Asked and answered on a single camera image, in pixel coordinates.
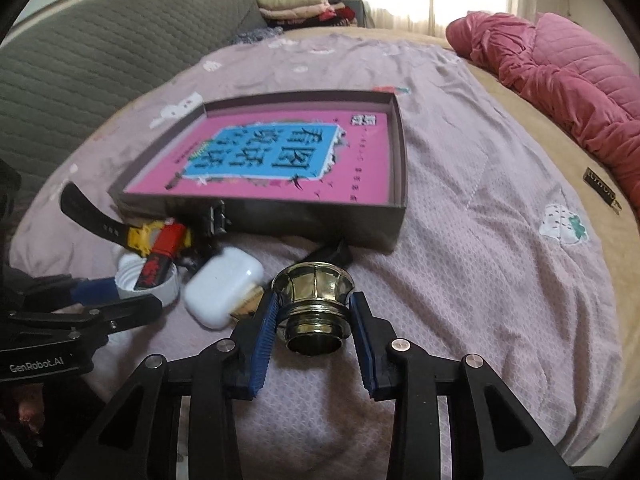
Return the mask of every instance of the white bottle cap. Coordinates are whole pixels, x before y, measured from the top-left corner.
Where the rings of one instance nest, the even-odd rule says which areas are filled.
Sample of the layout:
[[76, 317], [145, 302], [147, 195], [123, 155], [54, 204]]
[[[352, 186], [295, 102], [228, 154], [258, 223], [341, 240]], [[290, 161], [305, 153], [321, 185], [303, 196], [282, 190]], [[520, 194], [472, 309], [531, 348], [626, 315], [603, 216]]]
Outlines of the white bottle cap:
[[125, 298], [135, 298], [145, 294], [153, 294], [162, 301], [162, 306], [172, 304], [180, 295], [180, 283], [178, 282], [178, 269], [172, 264], [166, 280], [162, 285], [145, 290], [134, 290], [140, 271], [146, 263], [146, 258], [140, 258], [136, 254], [128, 253], [121, 257], [116, 273], [116, 288], [121, 300]]

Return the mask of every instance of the folded clothes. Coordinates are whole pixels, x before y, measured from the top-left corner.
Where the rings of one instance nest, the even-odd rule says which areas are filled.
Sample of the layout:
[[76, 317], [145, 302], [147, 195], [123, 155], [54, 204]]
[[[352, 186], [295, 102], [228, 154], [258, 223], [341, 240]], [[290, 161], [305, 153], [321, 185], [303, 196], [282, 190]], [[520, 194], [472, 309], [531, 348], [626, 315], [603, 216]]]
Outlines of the folded clothes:
[[353, 9], [349, 7], [335, 9], [335, 13], [337, 16], [340, 16], [341, 18], [345, 18], [346, 20], [349, 20], [349, 21], [354, 20], [356, 17], [356, 13], [353, 11]]
[[322, 14], [318, 14], [318, 20], [320, 20], [321, 22], [325, 22], [326, 20], [335, 18], [335, 17], [336, 17], [336, 13], [335, 13], [335, 10], [333, 9], [328, 9]]
[[257, 0], [258, 7], [267, 10], [287, 10], [321, 4], [326, 0]]
[[242, 34], [238, 34], [231, 43], [241, 44], [241, 43], [259, 43], [262, 40], [266, 40], [267, 38], [274, 38], [275, 36], [279, 36], [283, 33], [282, 27], [265, 27], [265, 28], [256, 28], [249, 32], [243, 32]]
[[260, 9], [260, 13], [266, 20], [298, 20], [300, 18], [312, 18], [314, 16], [319, 16], [330, 8], [331, 5], [329, 5], [329, 2], [325, 0], [316, 5], [296, 7], [295, 9]]
[[309, 28], [309, 27], [349, 27], [351, 25], [350, 20], [335, 16], [328, 20], [320, 21], [319, 16], [307, 18], [306, 20], [278, 20], [270, 21], [271, 27], [282, 27], [284, 30], [295, 30], [297, 28]]

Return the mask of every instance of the embroidered patch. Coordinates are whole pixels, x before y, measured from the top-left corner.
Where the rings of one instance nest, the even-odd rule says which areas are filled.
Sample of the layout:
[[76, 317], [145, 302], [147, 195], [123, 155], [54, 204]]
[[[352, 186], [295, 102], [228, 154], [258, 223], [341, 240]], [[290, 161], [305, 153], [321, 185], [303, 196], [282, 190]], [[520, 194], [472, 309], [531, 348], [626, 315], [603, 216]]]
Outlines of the embroidered patch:
[[152, 130], [153, 128], [160, 126], [160, 124], [164, 123], [167, 120], [181, 119], [192, 110], [195, 110], [201, 104], [202, 96], [197, 92], [194, 92], [186, 99], [180, 101], [177, 105], [168, 105], [160, 110], [160, 117], [156, 117], [153, 121], [151, 121], [151, 124], [149, 124], [149, 129]]
[[204, 70], [207, 72], [215, 72], [217, 69], [222, 67], [222, 63], [218, 63], [217, 61], [206, 61], [202, 66]]
[[540, 234], [565, 245], [574, 245], [589, 239], [580, 217], [559, 204], [549, 204], [545, 207]]
[[279, 40], [271, 41], [271, 43], [269, 44], [269, 48], [280, 48], [281, 46], [297, 45], [297, 44], [298, 44], [297, 41], [288, 40], [287, 38], [280, 38]]

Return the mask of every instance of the gray quilted cushion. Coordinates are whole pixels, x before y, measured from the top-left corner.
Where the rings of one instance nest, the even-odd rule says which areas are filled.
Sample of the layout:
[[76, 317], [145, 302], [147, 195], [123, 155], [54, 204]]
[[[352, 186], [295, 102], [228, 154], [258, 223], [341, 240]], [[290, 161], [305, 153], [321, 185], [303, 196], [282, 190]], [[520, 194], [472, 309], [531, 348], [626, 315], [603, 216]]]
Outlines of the gray quilted cushion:
[[83, 0], [0, 49], [0, 158], [22, 174], [14, 224], [105, 120], [239, 32], [255, 0]]

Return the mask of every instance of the black clamp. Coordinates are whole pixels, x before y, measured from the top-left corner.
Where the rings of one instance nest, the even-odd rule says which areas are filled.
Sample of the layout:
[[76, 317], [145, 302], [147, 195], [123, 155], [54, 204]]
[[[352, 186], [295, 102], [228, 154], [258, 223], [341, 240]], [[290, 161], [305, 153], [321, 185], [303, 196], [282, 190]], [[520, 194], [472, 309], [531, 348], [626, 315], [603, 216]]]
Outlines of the black clamp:
[[0, 384], [85, 374], [111, 333], [151, 323], [162, 313], [152, 295], [91, 308], [84, 314], [12, 311], [0, 315]]
[[68, 274], [32, 278], [9, 266], [2, 278], [2, 310], [27, 312], [53, 312], [72, 304], [72, 290], [83, 281]]
[[[232, 400], [251, 400], [262, 386], [273, 337], [267, 344], [260, 338], [273, 329], [275, 301], [265, 292], [252, 319], [196, 357], [170, 363], [161, 355], [147, 357], [57, 480], [175, 479], [181, 396], [191, 396], [190, 479], [241, 480]], [[361, 292], [352, 295], [350, 312], [365, 387], [375, 400], [396, 401], [387, 479], [440, 478], [438, 396], [447, 397], [456, 480], [574, 478], [480, 356], [442, 359], [397, 338], [388, 321], [372, 316]]]

